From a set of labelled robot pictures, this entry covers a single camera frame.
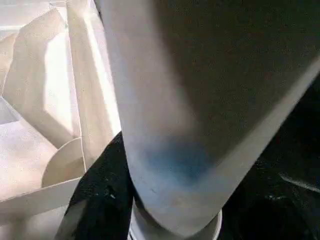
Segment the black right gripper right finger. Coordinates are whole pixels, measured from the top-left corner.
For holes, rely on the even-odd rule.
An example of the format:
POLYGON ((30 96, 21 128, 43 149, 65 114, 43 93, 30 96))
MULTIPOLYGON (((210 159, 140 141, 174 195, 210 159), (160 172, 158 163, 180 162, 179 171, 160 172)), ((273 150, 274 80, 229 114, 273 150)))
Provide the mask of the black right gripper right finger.
POLYGON ((312 240, 295 188, 257 160, 222 208, 223 240, 312 240))

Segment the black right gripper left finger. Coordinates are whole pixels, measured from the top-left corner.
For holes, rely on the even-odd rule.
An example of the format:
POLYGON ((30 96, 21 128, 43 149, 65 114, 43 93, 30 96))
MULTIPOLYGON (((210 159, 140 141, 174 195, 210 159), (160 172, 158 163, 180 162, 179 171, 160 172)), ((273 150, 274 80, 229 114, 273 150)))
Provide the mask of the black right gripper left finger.
POLYGON ((56 233, 58 240, 126 240, 134 187, 119 132, 86 171, 56 233))

